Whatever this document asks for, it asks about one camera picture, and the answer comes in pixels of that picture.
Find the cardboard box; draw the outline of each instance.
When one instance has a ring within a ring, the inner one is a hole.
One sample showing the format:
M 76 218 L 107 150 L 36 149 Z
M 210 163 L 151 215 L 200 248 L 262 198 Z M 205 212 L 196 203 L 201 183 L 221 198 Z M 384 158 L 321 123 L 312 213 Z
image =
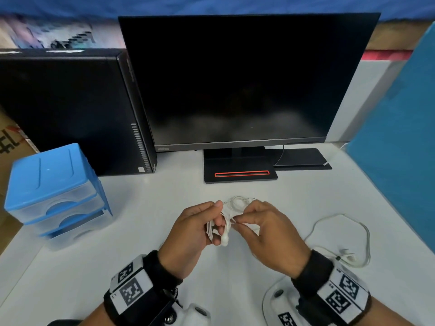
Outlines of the cardboard box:
M 34 153 L 18 126 L 0 110 L 0 254 L 21 228 L 3 208 L 12 163 Z

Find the forearm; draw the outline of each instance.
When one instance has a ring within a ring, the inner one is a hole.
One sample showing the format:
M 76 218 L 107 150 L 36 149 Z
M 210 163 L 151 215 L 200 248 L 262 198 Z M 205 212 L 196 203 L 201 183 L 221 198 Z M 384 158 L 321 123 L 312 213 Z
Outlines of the forearm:
M 110 320 L 104 309 L 104 305 L 100 304 L 88 318 L 82 321 L 79 326 L 115 326 Z
M 372 297 L 372 307 L 357 326 L 413 326 L 409 321 Z

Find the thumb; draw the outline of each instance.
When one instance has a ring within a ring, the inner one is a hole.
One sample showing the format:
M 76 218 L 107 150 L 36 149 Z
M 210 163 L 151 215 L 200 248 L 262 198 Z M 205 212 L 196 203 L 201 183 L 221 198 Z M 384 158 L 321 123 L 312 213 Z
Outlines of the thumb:
M 258 256 L 260 250 L 260 239 L 258 235 L 244 224 L 236 223 L 232 224 L 231 227 L 240 233 L 243 239 L 247 242 L 249 249 L 254 253 L 254 255 Z
M 217 218 L 220 215 L 220 212 L 222 211 L 223 207 L 224 207 L 223 202 L 218 200 L 217 202 L 215 202 L 214 205 L 196 214 L 194 217 L 198 218 L 201 221 L 202 225 L 204 225 L 207 222 Z

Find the computer tower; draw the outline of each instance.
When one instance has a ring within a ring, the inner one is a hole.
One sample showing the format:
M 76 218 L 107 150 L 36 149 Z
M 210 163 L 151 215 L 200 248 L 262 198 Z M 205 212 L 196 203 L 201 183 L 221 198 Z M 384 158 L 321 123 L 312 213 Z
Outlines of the computer tower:
M 153 138 L 123 49 L 2 50 L 0 106 L 41 152 L 79 143 L 97 175 L 156 169 Z

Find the blue cloth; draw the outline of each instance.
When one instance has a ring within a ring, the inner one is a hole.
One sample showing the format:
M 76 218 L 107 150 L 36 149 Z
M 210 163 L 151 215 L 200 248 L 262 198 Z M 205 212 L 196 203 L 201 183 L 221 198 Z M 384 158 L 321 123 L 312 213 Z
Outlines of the blue cloth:
M 382 12 L 381 20 L 435 19 L 434 0 L 0 0 L 0 13 L 103 17 L 174 14 Z
M 435 23 L 348 154 L 435 252 Z

